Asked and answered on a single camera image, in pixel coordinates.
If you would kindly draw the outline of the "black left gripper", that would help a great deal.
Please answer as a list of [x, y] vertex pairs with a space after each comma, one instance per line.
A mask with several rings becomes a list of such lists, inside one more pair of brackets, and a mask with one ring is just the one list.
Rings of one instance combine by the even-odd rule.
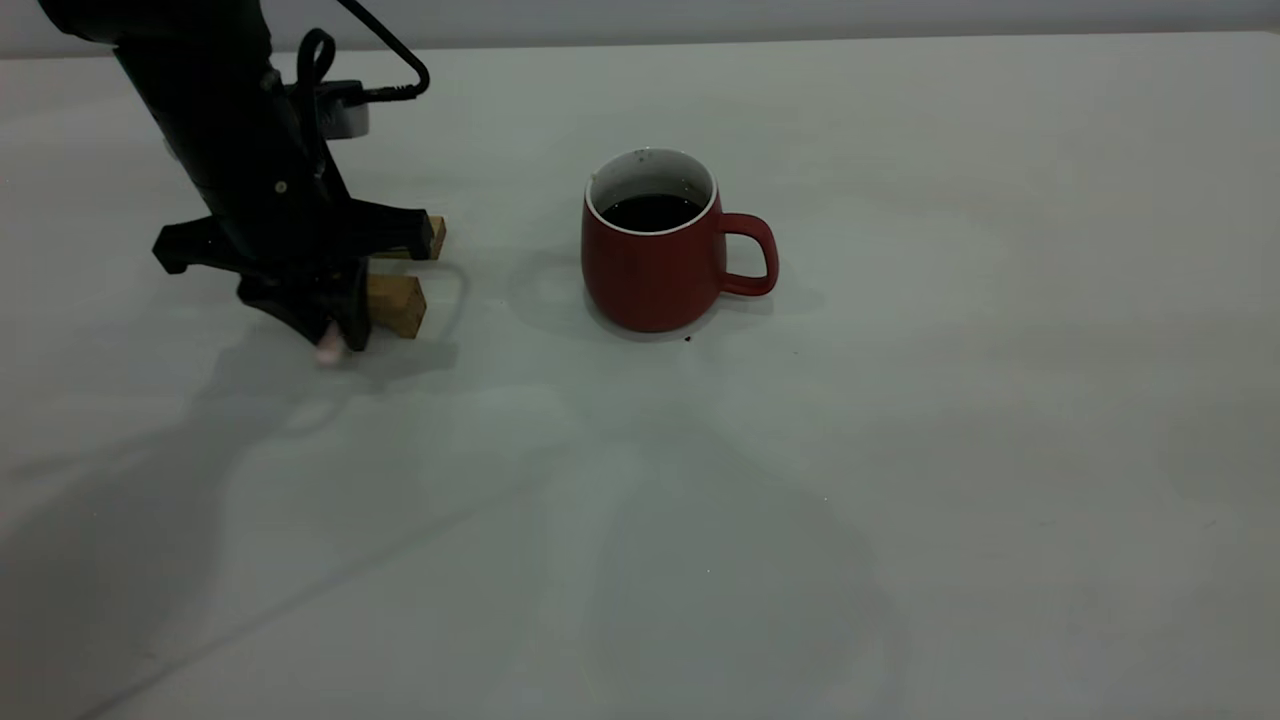
[[369, 260], [434, 256], [421, 209], [355, 199], [328, 140], [364, 132], [370, 91], [356, 79], [287, 83], [265, 58], [225, 58], [163, 45], [119, 47], [123, 67], [172, 155], [209, 209], [161, 229], [154, 255], [169, 274], [191, 266], [280, 282], [330, 274], [330, 314], [315, 299], [239, 281], [238, 300], [319, 346], [334, 320], [362, 352], [372, 332]]

